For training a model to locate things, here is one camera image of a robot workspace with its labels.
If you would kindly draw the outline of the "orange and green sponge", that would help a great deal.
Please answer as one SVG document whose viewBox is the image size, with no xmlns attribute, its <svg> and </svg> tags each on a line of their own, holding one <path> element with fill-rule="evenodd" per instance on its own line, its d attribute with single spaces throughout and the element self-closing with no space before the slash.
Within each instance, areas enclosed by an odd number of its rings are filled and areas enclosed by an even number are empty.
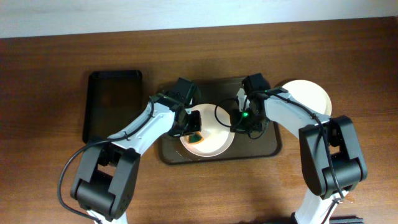
<svg viewBox="0 0 398 224">
<path fill-rule="evenodd" d="M 188 136 L 188 143 L 189 144 L 199 144 L 202 141 L 204 141 L 203 136 L 201 135 L 200 132 L 195 132 L 191 135 Z"/>
</svg>

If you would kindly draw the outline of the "white plate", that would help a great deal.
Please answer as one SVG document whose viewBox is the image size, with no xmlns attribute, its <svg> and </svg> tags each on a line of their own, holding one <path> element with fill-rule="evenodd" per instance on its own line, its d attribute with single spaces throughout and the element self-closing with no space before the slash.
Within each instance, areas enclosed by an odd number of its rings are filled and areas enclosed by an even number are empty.
<svg viewBox="0 0 398 224">
<path fill-rule="evenodd" d="M 180 142 L 188 152 L 200 157 L 213 157 L 223 153 L 232 144 L 234 133 L 216 119 L 230 126 L 230 115 L 219 106 L 216 110 L 217 117 L 215 117 L 215 108 L 215 105 L 208 103 L 192 108 L 192 111 L 198 110 L 201 114 L 200 133 L 204 141 L 199 144 L 189 144 L 188 136 L 181 137 Z"/>
<path fill-rule="evenodd" d="M 328 93 L 308 80 L 293 80 L 282 85 L 297 101 L 317 113 L 331 115 L 332 104 Z"/>
</svg>

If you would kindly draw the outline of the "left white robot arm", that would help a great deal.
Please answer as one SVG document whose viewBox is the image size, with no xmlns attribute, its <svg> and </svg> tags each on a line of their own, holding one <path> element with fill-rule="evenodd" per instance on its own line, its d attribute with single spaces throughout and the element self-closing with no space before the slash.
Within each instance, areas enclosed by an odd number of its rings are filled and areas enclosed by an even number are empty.
<svg viewBox="0 0 398 224">
<path fill-rule="evenodd" d="M 95 223 L 120 219 L 132 200 L 146 150 L 164 134 L 182 137 L 201 130 L 200 112 L 191 110 L 196 91 L 196 84 L 179 78 L 172 89 L 150 97 L 125 128 L 74 153 L 71 158 L 81 160 L 70 195 L 83 211 L 67 210 Z"/>
</svg>

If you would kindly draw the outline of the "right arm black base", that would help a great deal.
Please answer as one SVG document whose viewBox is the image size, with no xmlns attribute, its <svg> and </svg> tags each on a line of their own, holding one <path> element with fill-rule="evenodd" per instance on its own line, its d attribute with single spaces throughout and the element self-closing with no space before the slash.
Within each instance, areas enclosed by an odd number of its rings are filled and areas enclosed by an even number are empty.
<svg viewBox="0 0 398 224">
<path fill-rule="evenodd" d="M 335 217 L 329 220 L 329 224 L 364 224 L 364 219 L 359 217 Z"/>
</svg>

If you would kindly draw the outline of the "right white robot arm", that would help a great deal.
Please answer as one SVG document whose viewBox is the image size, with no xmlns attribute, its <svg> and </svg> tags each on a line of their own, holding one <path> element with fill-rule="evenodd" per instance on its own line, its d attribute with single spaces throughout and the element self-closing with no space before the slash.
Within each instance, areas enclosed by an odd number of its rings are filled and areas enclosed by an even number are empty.
<svg viewBox="0 0 398 224">
<path fill-rule="evenodd" d="M 275 122 L 300 144 L 302 174 L 308 187 L 293 223 L 333 223 L 331 216 L 347 194 L 368 176 L 352 120 L 332 118 L 305 106 L 282 87 L 271 88 L 260 74 L 247 76 L 235 97 L 233 133 L 264 133 Z"/>
</svg>

